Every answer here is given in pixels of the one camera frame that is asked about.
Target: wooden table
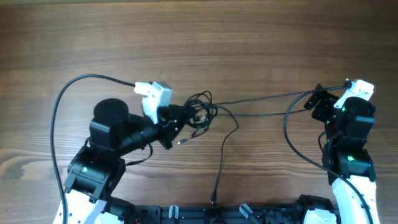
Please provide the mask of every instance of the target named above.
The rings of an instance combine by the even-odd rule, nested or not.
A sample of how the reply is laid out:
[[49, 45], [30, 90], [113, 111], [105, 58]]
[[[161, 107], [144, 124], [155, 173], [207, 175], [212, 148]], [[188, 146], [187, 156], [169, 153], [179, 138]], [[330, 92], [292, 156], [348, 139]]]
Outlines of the wooden table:
[[[85, 73], [165, 81], [176, 104], [203, 90], [220, 102], [367, 80], [376, 86], [376, 125], [366, 148], [377, 172], [379, 215], [382, 223], [396, 223], [397, 9], [393, 2], [346, 1], [0, 7], [0, 223], [52, 222], [60, 197], [50, 160], [51, 112], [62, 86]], [[105, 98], [124, 100], [131, 113], [141, 114], [141, 97], [132, 88], [96, 79], [73, 84], [62, 98], [55, 132], [63, 179], [88, 136], [94, 106]], [[276, 113], [293, 99], [228, 108]], [[300, 194], [335, 200], [326, 173], [286, 144], [282, 118], [239, 117], [241, 127], [225, 147], [220, 205], [292, 203]], [[169, 151], [154, 144], [154, 156], [128, 168], [113, 195], [137, 205], [208, 205], [220, 146], [233, 128], [229, 117], [220, 116], [207, 134], [186, 144]], [[322, 130], [309, 112], [290, 118], [293, 143], [317, 162]], [[179, 139], [191, 132], [185, 128]]]

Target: tabletop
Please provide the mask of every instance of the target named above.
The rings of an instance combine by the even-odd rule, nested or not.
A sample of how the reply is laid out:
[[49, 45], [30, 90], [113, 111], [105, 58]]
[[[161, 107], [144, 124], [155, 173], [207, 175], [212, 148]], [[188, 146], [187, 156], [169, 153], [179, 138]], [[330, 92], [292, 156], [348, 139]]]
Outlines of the tabletop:
[[[156, 1], [0, 7], [0, 223], [51, 223], [60, 197], [50, 159], [55, 99], [70, 79], [108, 75], [163, 81], [172, 103], [210, 90], [215, 102], [242, 100], [360, 78], [375, 85], [376, 124], [368, 136], [381, 223], [398, 214], [398, 5], [349, 1]], [[333, 92], [341, 95], [342, 91]], [[142, 114], [131, 87], [87, 78], [61, 100], [55, 150], [62, 180], [89, 135], [93, 108], [119, 98]], [[294, 96], [228, 106], [235, 114], [285, 112]], [[303, 102], [295, 110], [302, 109]], [[227, 140], [220, 205], [292, 203], [301, 194], [335, 198], [326, 172], [287, 145], [283, 116], [237, 117]], [[323, 123], [292, 114], [289, 134], [321, 162]], [[113, 192], [136, 205], [209, 205], [220, 147], [234, 128], [218, 116], [199, 138], [129, 167]], [[126, 161], [146, 157], [134, 151]]]

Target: wood grain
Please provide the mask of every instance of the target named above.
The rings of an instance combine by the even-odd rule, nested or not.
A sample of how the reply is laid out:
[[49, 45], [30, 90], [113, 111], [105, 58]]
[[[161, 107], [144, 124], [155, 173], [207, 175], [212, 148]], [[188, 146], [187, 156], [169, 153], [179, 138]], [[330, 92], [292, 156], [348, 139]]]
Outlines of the wood grain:
[[[0, 7], [0, 223], [52, 222], [60, 199], [49, 153], [51, 112], [62, 86], [85, 73], [165, 81], [174, 89], [173, 103], [203, 90], [220, 102], [341, 85], [345, 78], [374, 83], [376, 125], [366, 148], [376, 167], [381, 221], [396, 223], [397, 9], [393, 2], [346, 1]], [[63, 179], [88, 135], [93, 107], [109, 97], [141, 114], [131, 88], [104, 80], [82, 80], [63, 97], [55, 133]], [[228, 108], [276, 113], [292, 100]], [[291, 203], [300, 194], [334, 200], [326, 174], [285, 143], [281, 116], [239, 123], [225, 147], [220, 204]], [[205, 136], [169, 151], [155, 144], [154, 156], [128, 168], [114, 196], [138, 205], [208, 205], [222, 139], [233, 125], [220, 116]], [[293, 114], [289, 123], [293, 143], [318, 162], [322, 128], [309, 112]], [[191, 131], [185, 128], [180, 137]]]

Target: wooden surface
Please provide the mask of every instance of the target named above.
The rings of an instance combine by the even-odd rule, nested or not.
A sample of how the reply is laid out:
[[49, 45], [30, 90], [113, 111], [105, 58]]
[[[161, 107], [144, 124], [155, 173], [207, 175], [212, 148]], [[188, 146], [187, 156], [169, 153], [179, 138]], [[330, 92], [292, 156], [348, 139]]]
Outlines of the wooden surface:
[[[336, 86], [345, 78], [367, 80], [376, 86], [376, 125], [366, 148], [377, 172], [378, 210], [382, 223], [396, 223], [397, 9], [376, 1], [0, 7], [0, 223], [52, 222], [60, 197], [49, 153], [51, 112], [62, 86], [85, 73], [165, 81], [174, 89], [173, 103], [203, 90], [220, 102], [310, 90], [317, 83]], [[109, 97], [141, 114], [141, 97], [115, 83], [82, 80], [65, 93], [55, 133], [63, 179], [88, 136], [93, 107]], [[292, 100], [228, 108], [275, 113]], [[286, 144], [281, 116], [239, 122], [225, 147], [220, 204], [292, 203], [300, 194], [335, 200], [326, 173]], [[220, 146], [233, 127], [220, 116], [205, 136], [169, 151], [154, 144], [154, 156], [128, 168], [113, 195], [137, 205], [208, 205]], [[320, 162], [316, 137], [323, 125], [303, 112], [291, 116], [289, 129], [298, 149]], [[185, 128], [180, 137], [191, 131]]]

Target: robotic arm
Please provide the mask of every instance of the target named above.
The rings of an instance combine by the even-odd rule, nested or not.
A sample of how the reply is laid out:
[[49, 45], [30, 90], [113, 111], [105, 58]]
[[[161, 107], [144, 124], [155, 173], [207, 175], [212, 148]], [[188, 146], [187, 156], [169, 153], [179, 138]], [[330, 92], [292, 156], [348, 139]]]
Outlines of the robotic arm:
[[[374, 123], [373, 113], [376, 109], [368, 102], [373, 86], [362, 80], [347, 80], [347, 83], [350, 88], [341, 98], [319, 91], [310, 97], [305, 108], [313, 109], [312, 117], [325, 123], [327, 144], [323, 147], [323, 165], [349, 180], [362, 193], [369, 205], [373, 223], [378, 224], [376, 175], [372, 160], [363, 149], [366, 136]], [[138, 164], [145, 159], [126, 164], [121, 156], [149, 146], [150, 157], [150, 144], [154, 141], [159, 141], [163, 147], [170, 149], [172, 141], [189, 120], [196, 116], [197, 110], [191, 106], [170, 105], [172, 89], [162, 82], [136, 83], [134, 91], [144, 95], [144, 116], [129, 114], [127, 104], [118, 99], [103, 100], [95, 106], [90, 137], [68, 166], [65, 182], [68, 214], [62, 213], [61, 203], [54, 224], [62, 223], [64, 215], [67, 216], [68, 223], [141, 224], [141, 221], [137, 222], [138, 208], [111, 194], [126, 171], [126, 165]], [[273, 213], [243, 204], [239, 209], [231, 211], [215, 207], [199, 209], [198, 217], [204, 215], [204, 223], [209, 224], [227, 223], [214, 222], [219, 218], [211, 217], [227, 217], [234, 214], [232, 212], [237, 212], [242, 218], [233, 223], [369, 223], [361, 201], [353, 190], [332, 175], [328, 175], [328, 180], [336, 196], [338, 209], [328, 199], [302, 195], [293, 207], [278, 207]], [[194, 208], [190, 208], [187, 214], [192, 215], [194, 211]], [[169, 214], [164, 223], [180, 223], [178, 219], [184, 211], [178, 212], [178, 207], [174, 205], [168, 211], [165, 209], [164, 213]], [[184, 221], [197, 223], [198, 217], [193, 219], [196, 222], [187, 219]], [[163, 216], [158, 213], [156, 218], [160, 222], [163, 220]]]

